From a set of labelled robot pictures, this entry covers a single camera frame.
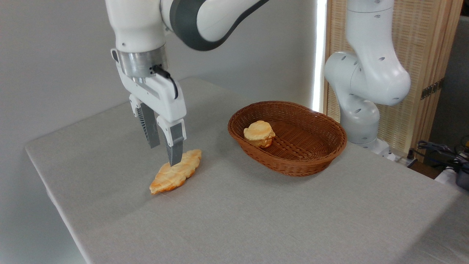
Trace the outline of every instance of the gray tablecloth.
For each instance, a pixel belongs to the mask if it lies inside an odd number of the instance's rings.
[[[171,192],[150,195],[166,149],[149,148],[128,103],[27,145],[89,263],[469,262],[465,195],[350,143],[319,174],[278,174],[227,132],[251,100],[181,85],[184,148],[203,157]]]

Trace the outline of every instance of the bread roll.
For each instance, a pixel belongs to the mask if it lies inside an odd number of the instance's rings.
[[[269,147],[274,137],[275,133],[270,124],[262,120],[256,121],[244,129],[244,138],[256,147]]]

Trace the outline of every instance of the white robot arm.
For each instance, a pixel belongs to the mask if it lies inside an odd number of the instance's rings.
[[[389,146],[377,138],[374,103],[395,105],[410,89],[410,76],[393,47],[393,6],[394,0],[348,0],[346,36],[356,53],[336,52],[325,64],[348,140],[385,157]]]
[[[182,157],[186,105],[177,81],[166,71],[165,28],[189,47],[220,46],[249,14],[268,0],[106,0],[116,35],[112,56],[150,147],[165,134],[171,165]]]

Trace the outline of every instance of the oval basket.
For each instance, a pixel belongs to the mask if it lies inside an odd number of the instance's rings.
[[[269,122],[276,136],[268,148],[244,139],[243,130],[257,120]],[[302,105],[263,101],[237,111],[228,132],[254,160],[289,176],[308,176],[323,171],[347,144],[347,135],[334,119]]]

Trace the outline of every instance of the basket rim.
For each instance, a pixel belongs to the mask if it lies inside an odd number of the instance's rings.
[[[306,109],[306,110],[308,110],[308,111],[310,111],[314,114],[318,114],[320,116],[325,117],[326,120],[328,120],[329,122],[331,122],[331,123],[333,123],[337,126],[337,128],[339,129],[340,134],[343,136],[344,140],[341,141],[340,146],[338,146],[333,152],[327,154],[326,156],[316,157],[316,158],[311,158],[311,159],[304,159],[304,160],[294,160],[294,159],[280,158],[278,156],[272,155],[272,154],[264,151],[262,148],[255,147],[255,146],[251,145],[244,137],[241,137],[237,133],[234,132],[232,124],[233,124],[233,120],[235,119],[236,116],[242,114],[244,111],[247,110],[247,108],[250,108],[253,105],[265,105],[265,104],[271,104],[271,103],[292,105],[292,106],[295,106],[295,107],[300,107],[300,108]],[[314,110],[312,110],[312,109],[310,109],[306,106],[303,106],[301,104],[297,104],[297,103],[290,102],[290,101],[260,101],[260,102],[255,102],[255,103],[249,104],[249,105],[239,109],[238,111],[236,111],[236,113],[234,113],[231,116],[230,120],[228,121],[228,132],[231,135],[231,137],[233,137],[236,141],[238,141],[238,142],[243,141],[244,143],[246,143],[247,145],[245,147],[248,147],[248,148],[251,148],[251,149],[256,149],[258,151],[262,151],[264,155],[267,155],[270,158],[272,158],[273,160],[277,160],[279,162],[288,161],[288,162],[294,162],[294,163],[298,163],[298,164],[320,164],[320,163],[325,163],[325,162],[329,162],[329,161],[335,159],[336,157],[338,157],[342,153],[342,151],[345,149],[345,147],[347,146],[347,133],[345,132],[345,129],[337,121],[335,121],[332,117],[330,117],[326,114],[314,111]]]

